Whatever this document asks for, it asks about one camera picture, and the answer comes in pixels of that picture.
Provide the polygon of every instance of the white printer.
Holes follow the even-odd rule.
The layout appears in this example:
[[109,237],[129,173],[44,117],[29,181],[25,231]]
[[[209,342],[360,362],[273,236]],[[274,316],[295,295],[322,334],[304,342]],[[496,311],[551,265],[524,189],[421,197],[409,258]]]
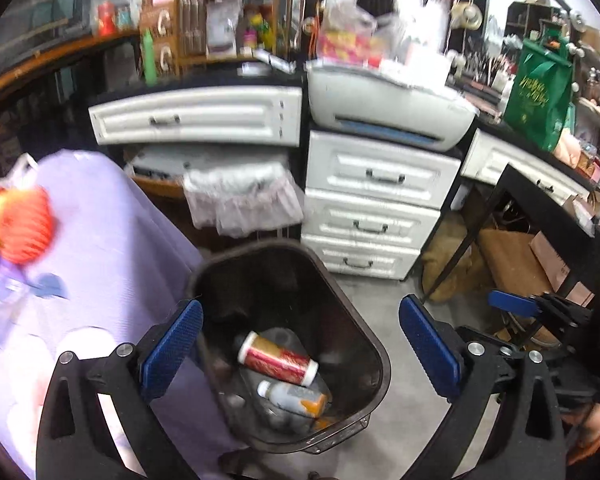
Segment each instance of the white printer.
[[403,65],[390,62],[388,68],[308,62],[314,121],[331,130],[437,152],[455,146],[472,124],[476,108],[451,88],[413,77]]

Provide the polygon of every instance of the black trash can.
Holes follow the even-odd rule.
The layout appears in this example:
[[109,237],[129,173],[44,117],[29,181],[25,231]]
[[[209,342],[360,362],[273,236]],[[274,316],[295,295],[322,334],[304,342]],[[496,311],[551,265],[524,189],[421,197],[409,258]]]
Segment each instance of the black trash can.
[[[292,240],[244,245],[207,260],[188,292],[204,310],[202,368],[236,437],[263,452],[320,453],[366,428],[389,387],[389,356],[313,251]],[[235,341],[271,328],[293,331],[318,362],[332,396],[324,427],[282,433],[257,413]]]

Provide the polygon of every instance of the white cabinet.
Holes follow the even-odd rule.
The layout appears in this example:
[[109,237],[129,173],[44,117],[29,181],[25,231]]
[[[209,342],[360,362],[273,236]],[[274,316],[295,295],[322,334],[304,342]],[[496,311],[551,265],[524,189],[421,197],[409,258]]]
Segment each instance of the white cabinet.
[[459,168],[437,153],[311,132],[306,186],[440,209]]
[[459,168],[439,153],[311,132],[302,243],[332,272],[401,280]]
[[254,142],[298,146],[302,89],[225,86],[156,92],[89,108],[99,144]]
[[420,254],[415,249],[305,234],[302,243],[312,248],[331,272],[394,280],[402,279]]
[[589,192],[563,172],[525,150],[477,130],[461,174],[495,186],[507,164],[545,190],[562,205],[571,195],[587,198]]
[[419,249],[440,212],[363,196],[307,189],[304,234]]

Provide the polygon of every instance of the concrete floor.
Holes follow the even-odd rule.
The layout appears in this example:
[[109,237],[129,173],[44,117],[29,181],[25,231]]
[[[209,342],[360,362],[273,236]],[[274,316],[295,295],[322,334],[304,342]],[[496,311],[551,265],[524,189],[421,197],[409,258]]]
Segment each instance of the concrete floor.
[[[438,397],[398,324],[398,304],[409,293],[421,295],[420,279],[393,282],[338,275],[337,281],[386,348],[392,376],[386,397],[368,427],[323,455],[269,455],[266,464],[293,480],[310,471],[339,480],[398,480],[442,421],[448,403]],[[484,295],[427,305],[435,319],[484,329],[491,316]],[[492,398],[458,474],[471,469],[484,447],[497,412]]]

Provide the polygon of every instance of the green plastic bag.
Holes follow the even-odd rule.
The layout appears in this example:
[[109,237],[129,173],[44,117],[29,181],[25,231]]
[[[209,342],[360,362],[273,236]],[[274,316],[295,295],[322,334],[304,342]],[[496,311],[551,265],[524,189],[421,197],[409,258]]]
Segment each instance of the green plastic bag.
[[573,69],[563,56],[524,40],[504,121],[542,150],[552,152],[571,101]]

